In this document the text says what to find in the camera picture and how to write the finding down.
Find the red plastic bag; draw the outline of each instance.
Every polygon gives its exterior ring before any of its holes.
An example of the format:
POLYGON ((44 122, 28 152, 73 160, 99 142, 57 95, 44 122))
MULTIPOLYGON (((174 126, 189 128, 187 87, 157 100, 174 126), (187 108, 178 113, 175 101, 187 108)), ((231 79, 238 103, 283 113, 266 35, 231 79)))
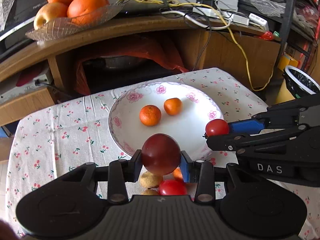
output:
POLYGON ((267 41, 272 41, 273 40, 273 34, 272 34, 272 32, 267 31, 267 32, 263 33, 263 35, 259 36, 258 38, 264 39, 264 40, 267 40, 267 41))
POLYGON ((314 28, 318 26, 319 12, 316 8, 305 1, 299 1, 295 9, 297 14, 302 15, 314 28))
POLYGON ((106 56, 132 56, 155 61, 166 69, 177 69, 188 72, 184 68, 181 57, 174 43, 163 33, 144 33, 118 37, 100 41, 90 46, 79 48, 76 60, 75 91, 82 95, 90 95, 82 62, 106 56))

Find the table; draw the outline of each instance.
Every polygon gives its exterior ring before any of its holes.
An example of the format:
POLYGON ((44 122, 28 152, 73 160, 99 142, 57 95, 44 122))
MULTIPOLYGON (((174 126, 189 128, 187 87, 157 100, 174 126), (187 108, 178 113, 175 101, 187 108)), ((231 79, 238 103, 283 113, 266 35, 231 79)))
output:
MULTIPOLYGON (((185 83, 202 90, 218 104, 228 122, 250 118, 267 107, 254 93, 218 68, 183 73, 158 81, 185 83)), ((24 195, 83 163, 95 162, 98 166, 106 166, 113 160, 130 158, 112 140, 108 114, 116 99, 135 86, 51 106, 20 121, 10 152, 5 198, 7 219, 18 235, 22 236, 23 232, 15 218, 15 207, 24 195)), ((224 151, 212 152, 207 160, 217 167, 225 167, 229 162, 237 163, 233 152, 224 151)), ((308 218, 300 237, 305 240, 318 238, 319 189, 279 184, 298 194, 308 207, 308 218)), ((129 197, 144 190, 138 183, 127 182, 126 187, 129 197)), ((194 194, 194 187, 189 187, 188 192, 194 194)), ((216 194, 217 198, 225 195, 223 184, 216 183, 216 194)), ((107 196, 107 182, 99 183, 97 195, 101 198, 107 196)))

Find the wooden cabinet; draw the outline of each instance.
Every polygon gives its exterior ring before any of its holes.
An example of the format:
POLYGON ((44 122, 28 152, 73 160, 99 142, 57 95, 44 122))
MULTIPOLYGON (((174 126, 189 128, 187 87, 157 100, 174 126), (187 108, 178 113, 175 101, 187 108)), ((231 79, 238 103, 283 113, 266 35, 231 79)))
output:
MULTIPOLYGON (((212 26, 222 26, 220 20, 212 20, 212 26)), ((253 86, 262 87, 267 82, 279 51, 280 39, 265 41, 260 36, 263 30, 240 24, 231 24, 237 41, 243 46, 249 60, 253 86)), ((55 85, 72 91, 75 82, 74 58, 76 48, 115 37, 136 33, 164 31, 175 42, 185 67, 193 69, 196 58, 208 39, 209 32, 191 29, 183 18, 163 16, 112 19, 105 24, 56 41, 34 42, 0 63, 0 82, 13 74, 38 62, 48 61, 55 85)), ((247 69, 240 49, 232 42, 228 33, 212 32, 208 46, 195 69, 219 67, 245 86, 249 86, 247 69)), ((0 126, 19 120, 34 111, 56 103, 48 88, 17 97, 0 105, 0 126)))

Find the orange plastic bag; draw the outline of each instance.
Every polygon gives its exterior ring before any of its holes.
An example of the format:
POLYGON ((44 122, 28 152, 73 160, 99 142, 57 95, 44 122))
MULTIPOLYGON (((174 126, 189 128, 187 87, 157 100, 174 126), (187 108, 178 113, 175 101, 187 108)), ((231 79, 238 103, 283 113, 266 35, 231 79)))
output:
POLYGON ((155 61, 166 69, 177 69, 188 72, 184 68, 180 54, 172 40, 162 33, 134 34, 100 41, 84 46, 77 52, 76 84, 74 89, 82 95, 90 95, 82 62, 106 56, 132 56, 155 61))

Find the tomato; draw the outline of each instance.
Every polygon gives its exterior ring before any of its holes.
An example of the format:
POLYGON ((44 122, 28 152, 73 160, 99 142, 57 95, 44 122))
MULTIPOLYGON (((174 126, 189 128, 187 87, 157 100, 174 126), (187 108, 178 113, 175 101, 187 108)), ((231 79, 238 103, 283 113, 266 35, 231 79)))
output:
POLYGON ((187 195, 188 191, 184 183, 175 179, 167 179, 159 185, 160 195, 187 195))
POLYGON ((228 123, 222 119, 214 119, 207 123, 205 127, 205 133, 207 134, 207 136, 228 134, 228 123))

